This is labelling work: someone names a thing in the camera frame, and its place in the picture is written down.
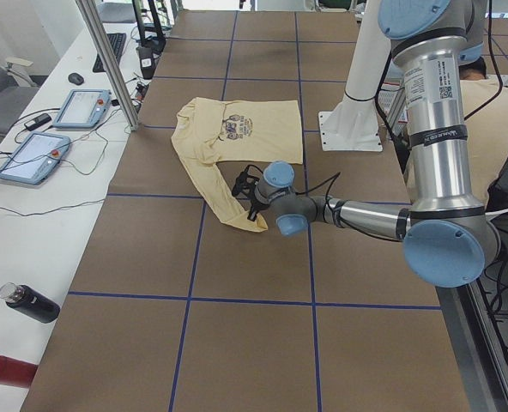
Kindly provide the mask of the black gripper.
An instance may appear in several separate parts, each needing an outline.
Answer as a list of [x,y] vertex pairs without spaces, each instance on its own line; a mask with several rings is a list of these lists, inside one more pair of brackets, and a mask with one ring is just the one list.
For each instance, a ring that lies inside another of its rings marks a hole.
[[250,173],[251,168],[255,168],[259,172],[262,171],[258,166],[248,164],[235,179],[235,183],[232,188],[232,196],[245,197],[251,200],[247,219],[249,221],[255,221],[258,213],[263,209],[263,204],[258,202],[262,201],[263,197],[257,189],[260,178]]

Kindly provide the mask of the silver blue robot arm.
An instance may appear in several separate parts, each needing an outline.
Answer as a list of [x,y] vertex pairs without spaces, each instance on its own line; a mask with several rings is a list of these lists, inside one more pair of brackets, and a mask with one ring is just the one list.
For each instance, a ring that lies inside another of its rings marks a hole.
[[273,209],[290,236],[321,221],[377,239],[399,241],[410,269],[441,288],[477,279],[498,255],[500,239],[469,175],[458,67],[479,57],[483,1],[371,1],[360,27],[375,32],[383,58],[402,71],[416,198],[408,207],[303,196],[284,161],[259,176],[242,172],[233,195],[251,203],[248,216]]

